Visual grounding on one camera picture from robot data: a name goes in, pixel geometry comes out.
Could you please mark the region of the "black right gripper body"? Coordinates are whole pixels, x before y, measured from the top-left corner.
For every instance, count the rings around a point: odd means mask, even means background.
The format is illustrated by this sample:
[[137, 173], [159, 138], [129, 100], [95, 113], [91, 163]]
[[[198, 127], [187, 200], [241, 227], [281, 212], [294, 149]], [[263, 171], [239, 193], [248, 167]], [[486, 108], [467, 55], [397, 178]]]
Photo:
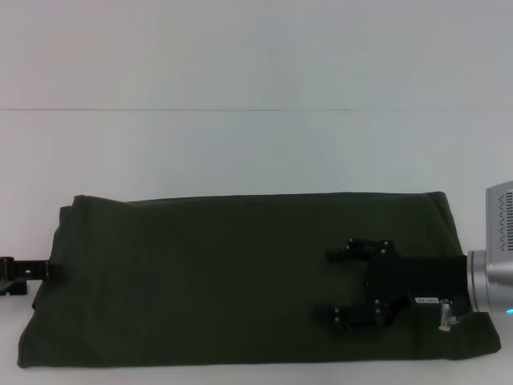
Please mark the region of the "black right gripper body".
[[449, 327], [470, 313], [467, 257], [404, 257], [393, 250], [366, 261], [366, 306], [379, 308], [385, 326], [409, 307], [437, 306], [440, 326]]

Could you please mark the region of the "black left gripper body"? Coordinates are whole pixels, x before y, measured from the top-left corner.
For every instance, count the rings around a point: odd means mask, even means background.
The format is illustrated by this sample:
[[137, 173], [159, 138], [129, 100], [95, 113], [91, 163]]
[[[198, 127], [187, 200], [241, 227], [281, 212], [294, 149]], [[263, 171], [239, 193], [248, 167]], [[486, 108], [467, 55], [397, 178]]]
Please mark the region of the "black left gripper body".
[[28, 293], [28, 281], [48, 279], [48, 260], [17, 261], [13, 257], [1, 257], [2, 296], [21, 296]]

